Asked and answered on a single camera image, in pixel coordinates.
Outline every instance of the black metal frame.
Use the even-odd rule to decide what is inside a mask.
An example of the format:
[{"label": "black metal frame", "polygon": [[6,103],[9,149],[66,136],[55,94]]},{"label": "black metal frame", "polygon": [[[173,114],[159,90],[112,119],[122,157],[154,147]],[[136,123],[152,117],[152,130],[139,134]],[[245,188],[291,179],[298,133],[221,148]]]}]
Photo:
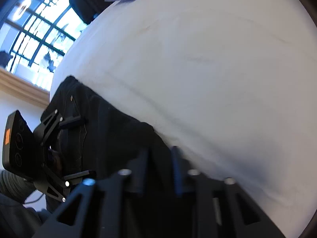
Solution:
[{"label": "black metal frame", "polygon": [[[146,237],[135,212],[126,205],[137,201],[139,211],[142,210],[140,203],[160,204],[161,200],[188,207],[191,215],[187,218],[189,221],[183,223],[179,218],[164,219],[177,207],[158,208],[159,212],[141,211],[146,214],[145,218],[159,222],[157,226],[164,229],[165,237],[285,238],[234,179],[224,182],[209,179],[192,169],[190,163],[180,157],[178,148],[174,147],[171,153],[175,194],[166,192],[156,196],[156,193],[145,192],[150,152],[144,149],[127,164],[127,169],[98,182],[89,179],[80,184],[33,238]],[[219,200],[218,207],[214,198]]]},{"label": "black metal frame", "polygon": [[51,142],[62,129],[75,128],[84,123],[85,119],[80,116],[64,119],[55,110],[32,133],[20,112],[15,111],[8,116],[6,124],[11,136],[3,148],[5,169],[32,181],[40,192],[64,201],[74,185],[81,183],[83,178],[95,178],[96,175],[90,170],[63,177],[53,172],[50,168],[56,152],[51,149]]}]

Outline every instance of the cable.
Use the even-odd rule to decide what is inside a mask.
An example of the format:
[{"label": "cable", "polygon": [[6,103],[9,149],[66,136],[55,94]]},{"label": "cable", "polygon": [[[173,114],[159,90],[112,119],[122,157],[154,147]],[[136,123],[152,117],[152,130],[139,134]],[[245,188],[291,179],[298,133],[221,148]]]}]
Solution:
[{"label": "cable", "polygon": [[42,195],[38,199],[36,199],[34,201],[27,202],[27,203],[23,203],[23,205],[35,203],[35,202],[39,201],[43,196],[44,196],[44,193],[42,193]]},{"label": "cable", "polygon": [[39,200],[43,197],[43,195],[44,195],[44,193],[42,193],[42,195],[41,195],[38,199],[36,199],[36,200],[34,200],[34,201],[27,202],[27,203],[23,203],[23,204],[7,205],[7,204],[4,204],[4,203],[0,203],[0,205],[3,205],[3,206],[13,206],[13,207],[15,207],[15,206],[22,206],[22,205],[27,205],[27,204],[31,204],[31,203],[35,203],[35,202],[39,201]]}]

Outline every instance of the camera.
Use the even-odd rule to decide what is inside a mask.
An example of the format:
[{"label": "camera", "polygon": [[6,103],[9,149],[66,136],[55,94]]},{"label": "camera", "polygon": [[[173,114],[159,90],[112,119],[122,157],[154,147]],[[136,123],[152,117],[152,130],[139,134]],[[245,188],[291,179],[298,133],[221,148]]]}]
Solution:
[{"label": "camera", "polygon": [[19,111],[10,114],[4,133],[2,164],[4,168],[32,180],[41,165],[38,144]]}]

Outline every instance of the window pane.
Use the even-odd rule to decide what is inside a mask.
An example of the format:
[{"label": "window pane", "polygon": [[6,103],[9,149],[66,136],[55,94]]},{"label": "window pane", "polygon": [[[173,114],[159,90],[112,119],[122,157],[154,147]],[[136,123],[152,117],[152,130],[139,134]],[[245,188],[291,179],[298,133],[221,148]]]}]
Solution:
[{"label": "window pane", "polygon": [[15,57],[15,53],[14,52],[11,52],[11,55],[13,56],[12,59],[9,61],[8,65],[7,65],[7,71],[10,71],[11,69],[11,66],[12,66],[12,63],[13,63],[13,60],[14,60],[14,57]]},{"label": "window pane", "polygon": [[33,34],[37,28],[39,27],[39,24],[41,23],[40,19],[36,19],[35,22],[31,25],[30,29],[28,29],[28,31]]},{"label": "window pane", "polygon": [[21,58],[16,66],[14,74],[32,83],[37,76],[37,71],[34,71],[28,64],[29,62],[27,60]]},{"label": "window pane", "polygon": [[38,8],[36,9],[36,13],[40,14],[44,9],[45,9],[46,5],[44,3],[41,3]]},{"label": "window pane", "polygon": [[48,44],[51,44],[56,49],[67,53],[70,47],[73,45],[74,41],[65,36],[63,33],[59,32],[57,29],[53,29],[52,32],[46,39]]},{"label": "window pane", "polygon": [[21,43],[22,43],[24,37],[25,37],[25,34],[24,34],[24,33],[21,33],[21,34],[19,35],[19,37],[18,37],[18,39],[17,39],[17,41],[16,41],[16,43],[15,43],[15,45],[14,45],[14,47],[13,47],[13,50],[14,50],[14,51],[17,52],[17,51],[19,50],[19,47],[20,47],[20,45],[21,45]]},{"label": "window pane", "polygon": [[26,36],[18,52],[19,54],[24,55],[26,58],[31,59],[38,45],[38,41],[29,36]]},{"label": "window pane", "polygon": [[69,6],[69,0],[58,0],[56,2],[56,5],[52,6],[46,6],[43,5],[41,8],[43,8],[42,11],[37,10],[36,12],[40,14],[45,19],[49,20],[50,22],[54,22],[61,14],[62,12]]},{"label": "window pane", "polygon": [[20,57],[19,55],[15,55],[13,57],[13,67],[11,72],[16,73],[17,68],[21,67],[28,67],[29,61],[25,60],[24,58]]},{"label": "window pane", "polygon": [[30,33],[42,39],[49,29],[50,25],[40,19],[36,19],[35,23],[30,28]]},{"label": "window pane", "polygon": [[74,38],[79,38],[87,25],[79,18],[77,13],[71,8],[57,23],[57,26],[70,34]]},{"label": "window pane", "polygon": [[33,23],[34,23],[34,21],[35,21],[36,19],[37,19],[37,17],[33,15],[33,16],[30,18],[30,20],[26,23],[24,29],[27,30],[27,31],[29,31],[29,29],[31,28],[31,26],[33,26]]},{"label": "window pane", "polygon": [[17,64],[19,63],[20,59],[21,59],[21,57],[18,56],[18,55],[15,55],[15,56],[13,57],[13,59],[12,59],[12,60],[13,60],[13,61],[12,61],[13,65],[12,65],[12,70],[11,70],[12,73],[15,72],[16,66],[17,66]]},{"label": "window pane", "polygon": [[59,55],[55,51],[52,51],[47,46],[42,45],[37,53],[34,62],[40,65],[42,68],[50,68],[54,71],[54,68],[58,67],[63,56]]},{"label": "window pane", "polygon": [[32,83],[49,91],[52,86],[52,81],[53,73],[48,69],[39,68],[39,71],[36,72]]}]

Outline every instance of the window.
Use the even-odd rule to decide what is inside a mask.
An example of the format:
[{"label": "window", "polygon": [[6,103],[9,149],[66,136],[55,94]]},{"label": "window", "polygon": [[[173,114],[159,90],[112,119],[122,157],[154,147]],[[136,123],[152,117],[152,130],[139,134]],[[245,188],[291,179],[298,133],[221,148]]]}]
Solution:
[{"label": "window", "polygon": [[0,51],[12,57],[6,70],[49,91],[55,69],[86,26],[69,0],[19,0],[0,29]]}]

